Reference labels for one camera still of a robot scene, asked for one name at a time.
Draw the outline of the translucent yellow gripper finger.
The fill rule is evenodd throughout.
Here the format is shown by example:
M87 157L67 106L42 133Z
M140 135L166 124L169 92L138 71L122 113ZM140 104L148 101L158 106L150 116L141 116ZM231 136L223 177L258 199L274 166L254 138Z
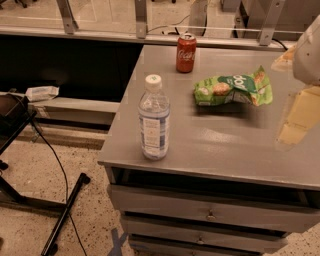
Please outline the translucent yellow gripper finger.
M296 46L293 45L285 51L280 57L273 61L271 69L274 71L285 72L290 71L293 65L294 53Z
M290 91L275 139L275 148L280 151L291 150L319 123L320 86L306 85L299 91Z

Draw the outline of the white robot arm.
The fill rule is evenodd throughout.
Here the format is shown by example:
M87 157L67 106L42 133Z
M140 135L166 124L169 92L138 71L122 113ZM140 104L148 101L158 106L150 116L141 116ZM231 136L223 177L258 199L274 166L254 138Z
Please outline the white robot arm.
M320 15L297 43L272 63L271 69L290 71L305 85L299 92L289 94L276 139L279 149L290 150L320 122Z

